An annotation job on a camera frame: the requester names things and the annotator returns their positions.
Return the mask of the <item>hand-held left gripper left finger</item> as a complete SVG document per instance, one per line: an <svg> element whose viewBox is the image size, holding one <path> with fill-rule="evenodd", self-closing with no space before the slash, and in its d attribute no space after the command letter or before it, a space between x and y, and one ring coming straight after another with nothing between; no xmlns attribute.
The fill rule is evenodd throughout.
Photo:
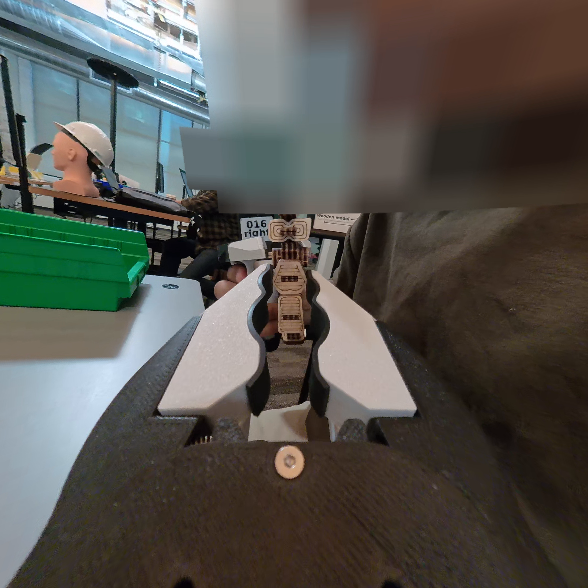
<svg viewBox="0 0 588 588"><path fill-rule="evenodd" d="M270 379L262 330L271 266L254 270L201 316L158 405L164 416L258 416Z"/></svg>

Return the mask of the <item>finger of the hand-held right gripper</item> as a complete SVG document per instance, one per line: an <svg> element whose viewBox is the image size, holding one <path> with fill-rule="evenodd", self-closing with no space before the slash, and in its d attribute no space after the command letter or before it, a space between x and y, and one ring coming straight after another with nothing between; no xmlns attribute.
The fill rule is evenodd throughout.
<svg viewBox="0 0 588 588"><path fill-rule="evenodd" d="M257 267L267 265L267 247L262 238L239 240L228 245L228 256L231 265L242 265L246 268L246 275Z"/></svg>

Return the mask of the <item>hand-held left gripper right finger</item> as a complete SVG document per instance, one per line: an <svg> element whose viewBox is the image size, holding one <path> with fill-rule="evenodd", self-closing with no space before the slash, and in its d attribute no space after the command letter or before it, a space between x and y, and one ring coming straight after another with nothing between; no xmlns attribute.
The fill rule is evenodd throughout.
<svg viewBox="0 0 588 588"><path fill-rule="evenodd" d="M309 272L309 399L320 416L412 417L416 405L376 320L316 271Z"/></svg>

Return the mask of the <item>wooden model assembly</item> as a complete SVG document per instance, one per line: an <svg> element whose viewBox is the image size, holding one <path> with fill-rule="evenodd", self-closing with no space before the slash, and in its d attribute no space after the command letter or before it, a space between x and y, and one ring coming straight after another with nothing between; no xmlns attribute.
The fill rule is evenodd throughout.
<svg viewBox="0 0 588 588"><path fill-rule="evenodd" d="M270 254L273 286L277 293L277 331L287 345L305 342L303 306L306 301L306 269L311 254L311 220L281 215L270 221L270 241L279 244Z"/></svg>

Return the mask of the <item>person's right hand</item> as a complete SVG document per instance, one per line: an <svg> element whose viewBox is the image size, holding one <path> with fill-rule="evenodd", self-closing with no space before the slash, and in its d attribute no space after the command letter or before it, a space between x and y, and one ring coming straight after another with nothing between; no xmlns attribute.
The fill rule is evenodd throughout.
<svg viewBox="0 0 588 588"><path fill-rule="evenodd" d="M247 277L247 268L242 263L235 263L223 274L221 279L214 287L214 295L217 299L222 298L230 290L232 290L238 283ZM265 341L267 352L275 351L281 340L281 335L278 333L278 307L277 298L273 297L268 302L268 322L261 331L261 337Z"/></svg>

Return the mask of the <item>framed marker sign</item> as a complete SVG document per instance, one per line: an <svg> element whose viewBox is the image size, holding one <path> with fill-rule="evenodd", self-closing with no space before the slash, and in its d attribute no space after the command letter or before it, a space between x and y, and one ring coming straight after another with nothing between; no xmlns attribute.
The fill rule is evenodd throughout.
<svg viewBox="0 0 588 588"><path fill-rule="evenodd" d="M315 231L330 231L346 233L361 216L358 214L326 213L315 214L313 229Z"/></svg>

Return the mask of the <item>black laptop bag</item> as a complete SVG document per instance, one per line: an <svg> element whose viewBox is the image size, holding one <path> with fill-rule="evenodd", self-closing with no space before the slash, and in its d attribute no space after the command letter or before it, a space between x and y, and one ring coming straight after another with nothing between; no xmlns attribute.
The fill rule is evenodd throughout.
<svg viewBox="0 0 588 588"><path fill-rule="evenodd" d="M147 190L123 187L114 192L114 201L123 205L168 213L179 217L194 217L195 212L186 209L180 202Z"/></svg>

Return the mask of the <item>person's shirt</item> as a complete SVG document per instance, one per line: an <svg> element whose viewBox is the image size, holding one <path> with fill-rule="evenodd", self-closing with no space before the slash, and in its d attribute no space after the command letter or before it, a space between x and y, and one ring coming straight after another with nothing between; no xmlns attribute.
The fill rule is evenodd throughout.
<svg viewBox="0 0 588 588"><path fill-rule="evenodd" d="M336 284L460 395L587 587L587 205L362 214Z"/></svg>

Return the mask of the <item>green plastic bin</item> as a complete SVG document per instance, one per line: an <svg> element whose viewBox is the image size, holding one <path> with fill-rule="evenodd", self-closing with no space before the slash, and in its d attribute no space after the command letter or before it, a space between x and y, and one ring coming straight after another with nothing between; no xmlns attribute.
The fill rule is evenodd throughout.
<svg viewBox="0 0 588 588"><path fill-rule="evenodd" d="M143 233L1 210L1 305L117 311L149 268Z"/></svg>

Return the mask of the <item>white hard hat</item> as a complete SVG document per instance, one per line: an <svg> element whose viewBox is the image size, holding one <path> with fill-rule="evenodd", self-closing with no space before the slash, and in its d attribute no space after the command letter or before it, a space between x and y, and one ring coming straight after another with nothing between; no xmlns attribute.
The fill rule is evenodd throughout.
<svg viewBox="0 0 588 588"><path fill-rule="evenodd" d="M74 121L66 125L54 122L56 128L68 133L94 156L100 165L109 168L114 160L114 148L108 136L92 123Z"/></svg>

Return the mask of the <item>mannequin head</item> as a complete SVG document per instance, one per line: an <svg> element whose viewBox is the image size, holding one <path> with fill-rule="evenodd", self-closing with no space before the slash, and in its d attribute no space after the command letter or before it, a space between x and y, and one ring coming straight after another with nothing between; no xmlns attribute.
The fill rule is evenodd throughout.
<svg viewBox="0 0 588 588"><path fill-rule="evenodd" d="M62 180L54 181L53 189L69 194L99 198L99 189L92 180L88 166L88 151L66 132L59 130L53 139L51 152L54 168L63 173Z"/></svg>

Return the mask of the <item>black disc-topped pole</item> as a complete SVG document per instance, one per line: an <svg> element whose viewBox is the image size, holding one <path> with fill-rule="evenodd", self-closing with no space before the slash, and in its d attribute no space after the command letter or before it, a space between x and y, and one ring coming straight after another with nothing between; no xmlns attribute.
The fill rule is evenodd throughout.
<svg viewBox="0 0 588 588"><path fill-rule="evenodd" d="M104 77L110 82L109 138L114 153L110 167L112 171L115 172L117 91L119 87L127 90L134 90L139 87L139 82L131 73L128 73L120 66L109 61L100 58L88 58L86 62L95 74Z"/></svg>

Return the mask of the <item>silver air ducts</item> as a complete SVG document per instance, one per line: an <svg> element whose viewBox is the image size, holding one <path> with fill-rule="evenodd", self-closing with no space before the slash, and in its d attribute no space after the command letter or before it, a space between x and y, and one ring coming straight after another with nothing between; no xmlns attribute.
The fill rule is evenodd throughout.
<svg viewBox="0 0 588 588"><path fill-rule="evenodd" d="M1 22L208 107L195 1L1 1Z"/></svg>

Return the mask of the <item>black tripod stand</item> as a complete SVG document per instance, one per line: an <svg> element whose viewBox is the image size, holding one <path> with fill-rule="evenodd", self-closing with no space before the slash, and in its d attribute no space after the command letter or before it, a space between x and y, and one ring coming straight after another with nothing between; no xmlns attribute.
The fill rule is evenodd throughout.
<svg viewBox="0 0 588 588"><path fill-rule="evenodd" d="M1 164L18 168L22 211L34 213L26 163L25 122L25 117L15 111L8 59L1 55Z"/></svg>

